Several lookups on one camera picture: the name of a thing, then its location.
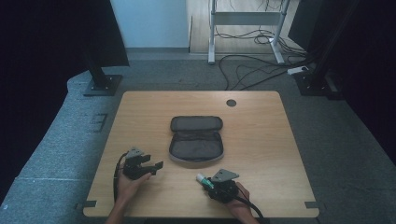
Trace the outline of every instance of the gray carpet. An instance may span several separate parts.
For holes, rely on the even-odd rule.
[[[160,58],[134,56],[131,67],[105,68],[106,74],[123,75],[113,97],[84,97],[91,80],[88,72],[69,80],[63,107],[1,205],[0,223],[105,221],[84,217],[81,205],[88,196],[122,94],[223,91],[226,87],[218,65],[208,65],[200,56],[195,57],[198,60],[190,55],[185,56],[188,60],[180,60],[180,56]],[[262,65],[242,59],[225,62],[230,88],[238,81],[238,64]],[[240,74],[248,70],[238,68]],[[254,73],[235,89],[268,76]],[[293,77],[285,74],[249,90],[279,92],[320,209],[318,218],[272,218],[271,223],[396,223],[396,168],[346,102],[301,96]],[[125,223],[143,221],[128,218]]]

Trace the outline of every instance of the metal stand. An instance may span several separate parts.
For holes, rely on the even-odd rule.
[[[355,12],[360,0],[354,0],[341,22],[335,28],[332,38],[320,55],[319,62],[313,73],[294,76],[301,95],[330,96],[333,99],[342,99],[342,94],[334,85],[332,76],[329,76],[330,58],[335,45],[345,30],[350,18]]]
[[[97,66],[86,46],[83,46],[84,60],[92,75],[92,80],[84,92],[84,96],[113,96],[119,86],[122,75],[105,75]]]
[[[285,21],[289,2],[283,3],[281,12],[217,12],[216,0],[212,1],[212,10],[210,12],[210,38],[208,62],[215,63],[215,26],[216,25],[276,25],[276,33],[274,38],[270,38],[271,48],[276,56],[279,64],[285,63],[283,57],[277,47],[283,22]]]

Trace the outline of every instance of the wooden table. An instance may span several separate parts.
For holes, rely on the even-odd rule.
[[[228,100],[236,106],[228,106]],[[224,158],[204,164],[171,161],[169,145],[175,116],[219,116]],[[164,161],[138,191],[126,216],[231,217],[195,180],[220,168],[238,173],[251,201],[265,217],[316,217],[317,208],[279,94],[275,91],[128,91],[120,102],[85,207],[88,217],[106,217],[113,206],[112,177],[120,155],[136,146]]]

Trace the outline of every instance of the human hand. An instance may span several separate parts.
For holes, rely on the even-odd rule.
[[[151,173],[145,174],[136,180],[131,180],[122,172],[123,164],[119,169],[118,196],[117,201],[128,204],[136,195],[139,187],[149,180]]]
[[[245,189],[244,186],[242,186],[242,184],[239,182],[236,182],[236,186],[239,188],[237,196],[249,201],[249,191]],[[229,203],[226,203],[225,206],[228,208],[230,213],[242,223],[259,223],[256,218],[251,214],[250,207],[247,204],[234,199]]]
[[[151,177],[151,173],[145,174],[142,177],[131,180],[126,175],[123,174],[122,164],[119,169],[119,182],[118,182],[118,196],[114,203],[113,209],[108,215],[106,224],[120,224],[122,223],[123,214],[125,213],[128,204],[131,202],[132,198],[136,195],[139,187]]]

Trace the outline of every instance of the grommet hole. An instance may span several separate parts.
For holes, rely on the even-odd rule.
[[[236,101],[235,100],[228,100],[226,104],[227,104],[227,106],[233,107],[233,106],[236,106]]]

